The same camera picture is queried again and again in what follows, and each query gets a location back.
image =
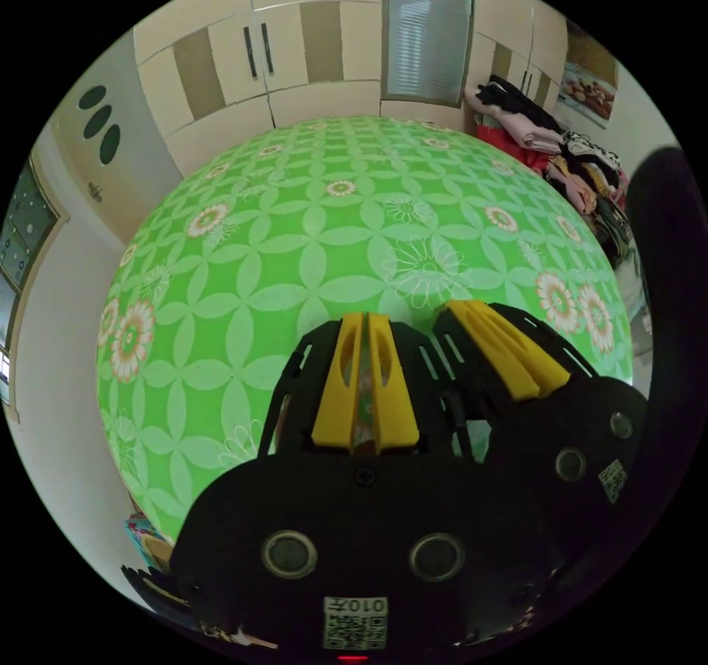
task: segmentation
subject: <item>window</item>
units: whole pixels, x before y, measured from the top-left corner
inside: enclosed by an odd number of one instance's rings
[[[10,403],[12,334],[32,264],[59,216],[39,187],[28,159],[22,167],[0,237],[0,399]]]
[[[388,52],[383,98],[459,107],[473,0],[384,0]]]

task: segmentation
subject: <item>white wall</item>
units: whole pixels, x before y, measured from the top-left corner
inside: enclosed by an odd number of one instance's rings
[[[56,169],[47,164],[46,136],[45,129],[34,154],[51,180],[49,171]],[[10,431],[61,531],[109,584],[144,605],[120,571],[122,564],[137,568],[143,562],[123,526],[132,506],[96,397],[96,334],[122,246],[90,209],[82,211],[87,206],[75,188],[52,191],[71,219],[29,290],[14,354],[20,425],[10,423]]]
[[[675,145],[677,141],[646,90],[621,63],[617,65],[617,98],[607,129],[598,127],[560,100],[555,116],[573,131],[587,134],[595,144],[618,154],[622,168],[631,177],[652,151]]]

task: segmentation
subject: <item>picture on wall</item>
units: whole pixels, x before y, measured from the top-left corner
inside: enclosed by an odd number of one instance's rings
[[[590,34],[568,21],[568,56],[560,100],[603,129],[617,95],[617,61]]]

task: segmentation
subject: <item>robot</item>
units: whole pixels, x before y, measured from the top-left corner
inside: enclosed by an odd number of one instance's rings
[[[370,455],[353,442],[362,346]],[[257,458],[197,498],[170,574],[124,572],[239,659],[468,661],[551,618],[613,528],[646,410],[515,308],[450,301],[430,335],[349,314],[302,338]]]

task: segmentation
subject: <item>white flower print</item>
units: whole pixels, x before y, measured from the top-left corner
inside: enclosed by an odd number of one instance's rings
[[[224,468],[234,468],[258,457],[258,446],[253,440],[256,433],[261,433],[261,423],[253,419],[248,427],[235,426],[232,435],[223,443],[223,452],[219,454],[219,463]]]
[[[574,242],[580,242],[580,233],[575,229],[575,226],[562,215],[558,215],[555,218],[555,222],[558,223],[558,227]]]
[[[137,250],[137,249],[138,249],[138,245],[129,245],[125,249],[123,256],[120,258],[120,262],[118,262],[118,266],[125,267],[133,259],[133,255],[135,254],[135,250]]]
[[[492,166],[494,166],[497,171],[504,173],[507,176],[512,176],[514,174],[514,169],[508,164],[505,164],[503,161],[494,160],[492,161]]]
[[[614,331],[605,302],[590,285],[580,287],[577,297],[593,344],[601,353],[609,353],[614,348]]]
[[[651,329],[651,314],[649,313],[649,309],[647,309],[644,312],[644,315],[642,316],[642,325],[644,326],[644,330],[649,334],[652,335],[652,329]]]
[[[356,184],[353,181],[334,181],[325,190],[330,195],[349,195],[356,191]]]
[[[277,154],[282,151],[282,147],[279,144],[275,144],[272,147],[266,147],[258,152],[258,156],[270,156],[271,154]]]
[[[213,168],[204,177],[205,178],[216,178],[217,176],[221,176],[222,173],[228,171],[230,167],[231,167],[231,164],[222,164],[221,166],[217,166],[216,168]]]
[[[387,198],[382,207],[386,215],[401,223],[424,223],[432,215],[432,208],[427,203],[405,194]]]
[[[164,299],[171,281],[172,272],[167,265],[152,267],[142,278],[143,298],[152,302],[153,306],[157,306]]]
[[[211,232],[228,214],[231,208],[226,203],[205,208],[190,223],[187,229],[188,237],[201,237]]]
[[[148,356],[154,325],[153,306],[144,299],[128,307],[125,316],[120,319],[111,344],[111,365],[119,382],[127,383],[137,375],[139,362]]]
[[[518,223],[503,208],[487,206],[485,208],[485,214],[489,218],[490,222],[496,225],[500,230],[505,230],[506,232],[518,232]]]
[[[528,242],[527,240],[519,240],[516,243],[518,251],[521,252],[522,257],[529,263],[531,269],[537,272],[542,271],[546,267],[546,258],[541,252],[538,251],[536,245]]]
[[[205,254],[211,254],[221,243],[226,242],[236,231],[238,225],[224,221],[207,233],[202,245]]]
[[[577,333],[580,322],[570,291],[554,274],[543,272],[536,279],[536,293],[548,322],[565,333]]]
[[[462,264],[462,255],[444,240],[428,237],[414,243],[396,243],[382,266],[386,283],[399,296],[410,297],[415,308],[435,308],[467,293],[463,275],[468,267]]]
[[[451,131],[450,129],[448,129],[447,127],[443,127],[442,125],[436,125],[434,122],[421,122],[420,124],[426,129],[432,129],[434,132]]]
[[[424,139],[423,144],[427,144],[429,147],[435,149],[449,149],[450,142],[443,142],[441,139]]]
[[[103,313],[101,314],[101,323],[98,331],[98,347],[103,348],[111,334],[115,330],[116,324],[118,323],[118,317],[120,316],[120,303],[118,299],[111,299],[108,304],[103,308]]]

